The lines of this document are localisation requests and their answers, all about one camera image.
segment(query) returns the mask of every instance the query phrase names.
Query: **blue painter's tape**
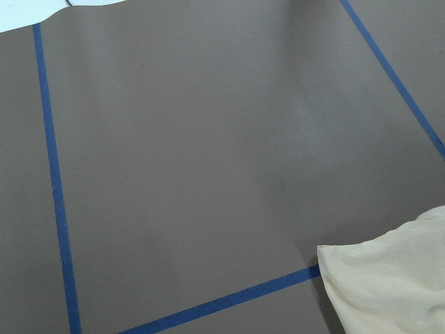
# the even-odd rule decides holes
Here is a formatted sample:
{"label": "blue painter's tape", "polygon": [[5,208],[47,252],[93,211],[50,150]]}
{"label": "blue painter's tape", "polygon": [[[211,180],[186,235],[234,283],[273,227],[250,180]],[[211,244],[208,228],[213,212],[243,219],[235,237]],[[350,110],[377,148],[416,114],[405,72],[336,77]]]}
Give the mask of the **blue painter's tape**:
{"label": "blue painter's tape", "polygon": [[405,100],[406,104],[411,109],[411,112],[414,114],[419,124],[423,127],[423,130],[430,138],[432,144],[436,147],[437,151],[442,156],[442,159],[445,160],[444,144],[440,141],[438,135],[436,134],[436,131],[432,128],[431,124],[428,122],[422,110],[414,101],[410,92],[408,92],[408,90],[406,89],[405,85],[403,85],[402,81],[396,74],[396,71],[394,71],[391,64],[389,64],[389,61],[386,59],[385,55],[380,50],[377,43],[375,43],[371,34],[368,32],[368,29],[366,29],[365,25],[358,17],[357,13],[354,11],[354,8],[351,6],[349,0],[340,0],[340,2],[343,4],[343,7],[346,9],[346,12],[349,14],[351,20],[354,22],[355,26],[362,34],[364,40],[371,48],[375,57],[377,58],[377,60],[379,61],[385,72],[388,74],[388,77],[391,79],[392,83],[395,85],[400,95],[402,95],[402,98]]}
{"label": "blue painter's tape", "polygon": [[205,317],[212,313],[230,308],[232,306],[251,301],[252,299],[276,292],[278,290],[305,282],[312,278],[320,276],[318,265],[303,270],[290,273],[274,280],[249,287],[248,289],[235,292],[228,296],[209,301],[208,303],[189,308],[188,310],[174,313],[167,317],[149,322],[148,324],[138,326],[120,334],[153,334],[165,331],[166,329],[185,324],[186,322]]}
{"label": "blue painter's tape", "polygon": [[68,320],[71,334],[81,334],[81,320],[77,303],[76,284],[70,250],[70,240],[68,237],[67,218],[65,204],[63,202],[62,179],[58,165],[58,155],[56,146],[56,135],[54,133],[53,116],[51,111],[51,100],[49,97],[49,87],[47,80],[47,70],[43,52],[42,34],[40,25],[33,25],[35,56],[40,82],[40,95],[42,98],[44,131],[47,138],[47,152],[49,160],[49,172],[53,189],[54,209],[56,212],[56,225],[58,236],[58,247],[62,260],[63,284],[65,286],[65,298],[67,303]]}

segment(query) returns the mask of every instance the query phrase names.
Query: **blue tape line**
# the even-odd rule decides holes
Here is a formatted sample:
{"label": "blue tape line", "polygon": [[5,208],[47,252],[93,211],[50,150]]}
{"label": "blue tape line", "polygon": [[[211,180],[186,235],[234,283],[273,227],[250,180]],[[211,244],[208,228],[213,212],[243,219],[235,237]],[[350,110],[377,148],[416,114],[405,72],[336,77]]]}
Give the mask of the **blue tape line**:
{"label": "blue tape line", "polygon": [[82,330],[79,307],[77,303],[76,283],[74,281],[65,204],[63,202],[62,179],[60,177],[60,168],[58,165],[56,135],[54,133],[53,116],[51,112],[51,99],[49,97],[42,34],[40,32],[40,25],[38,23],[33,25],[33,32],[35,56],[37,58],[40,82],[40,96],[42,98],[44,131],[47,139],[49,172],[51,174],[54,210],[56,213],[58,247],[60,251],[60,258],[62,260],[63,284],[65,286],[65,298],[67,303],[68,319],[70,322],[70,333],[81,334]]}
{"label": "blue tape line", "polygon": [[340,0],[340,2],[343,4],[343,7],[346,9],[346,12],[348,12],[351,20],[354,22],[355,26],[357,27],[359,32],[362,34],[366,43],[368,43],[368,46],[371,48],[375,57],[378,59],[381,66],[383,67],[385,72],[388,74],[388,77],[391,79],[392,83],[395,85],[395,87],[397,88],[400,95],[402,95],[402,98],[405,100],[406,104],[411,109],[411,111],[414,114],[414,116],[416,117],[417,121],[423,127],[423,130],[428,135],[428,137],[430,137],[431,142],[436,147],[437,151],[440,153],[442,159],[445,160],[445,146],[444,146],[444,144],[440,141],[438,135],[436,134],[436,131],[432,128],[431,124],[428,122],[428,120],[422,113],[422,110],[419,108],[417,103],[414,101],[410,92],[408,92],[406,87],[403,85],[402,81],[399,79],[398,75],[392,68],[391,64],[389,64],[388,60],[386,59],[385,55],[382,53],[382,51],[378,47],[377,43],[375,43],[371,34],[368,32],[368,29],[366,29],[365,25],[363,24],[361,19],[358,17],[357,13],[354,11],[354,8],[351,6],[349,0]]}
{"label": "blue tape line", "polygon": [[278,290],[302,283],[312,278],[320,276],[318,265],[303,270],[290,273],[274,280],[249,287],[248,289],[230,294],[228,296],[215,299],[208,303],[189,308],[188,310],[174,313],[167,317],[149,322],[148,324],[138,326],[120,334],[152,334],[165,331],[166,329],[185,324],[186,322],[205,317],[212,313],[230,308],[232,306],[251,301],[252,299],[276,292]]}

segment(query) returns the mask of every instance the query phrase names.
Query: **white cloth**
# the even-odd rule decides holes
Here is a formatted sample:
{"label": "white cloth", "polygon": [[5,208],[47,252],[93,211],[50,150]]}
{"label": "white cloth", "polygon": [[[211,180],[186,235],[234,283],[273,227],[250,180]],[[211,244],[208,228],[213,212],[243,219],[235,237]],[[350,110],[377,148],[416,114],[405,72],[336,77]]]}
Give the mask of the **white cloth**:
{"label": "white cloth", "polygon": [[124,0],[0,0],[0,33],[47,19],[62,8],[101,6]]}
{"label": "white cloth", "polygon": [[318,263],[347,334],[445,333],[445,206]]}

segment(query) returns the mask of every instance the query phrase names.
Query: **cream fabric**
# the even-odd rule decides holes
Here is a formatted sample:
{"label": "cream fabric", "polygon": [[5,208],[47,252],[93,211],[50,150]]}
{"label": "cream fabric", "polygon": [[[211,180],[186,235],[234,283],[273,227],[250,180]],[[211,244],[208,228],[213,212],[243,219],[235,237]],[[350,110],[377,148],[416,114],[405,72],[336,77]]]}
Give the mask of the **cream fabric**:
{"label": "cream fabric", "polygon": [[445,333],[445,206],[318,263],[347,334]]}
{"label": "cream fabric", "polygon": [[0,33],[47,19],[62,8],[100,6],[123,0],[0,0]]}

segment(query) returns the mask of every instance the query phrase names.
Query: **gray surface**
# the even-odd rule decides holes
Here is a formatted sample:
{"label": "gray surface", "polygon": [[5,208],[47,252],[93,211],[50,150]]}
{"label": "gray surface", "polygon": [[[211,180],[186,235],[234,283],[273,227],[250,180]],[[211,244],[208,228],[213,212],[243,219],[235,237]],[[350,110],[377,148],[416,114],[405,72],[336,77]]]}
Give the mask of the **gray surface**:
{"label": "gray surface", "polygon": [[[445,136],[445,6],[353,4]],[[317,244],[444,204],[444,163],[338,1],[128,1],[42,31],[84,333],[308,267]],[[314,284],[181,328],[342,333]]]}
{"label": "gray surface", "polygon": [[321,278],[317,278],[178,326],[165,334],[344,334],[334,308],[327,301]]}
{"label": "gray surface", "polygon": [[0,333],[67,333],[31,28],[0,45]]}

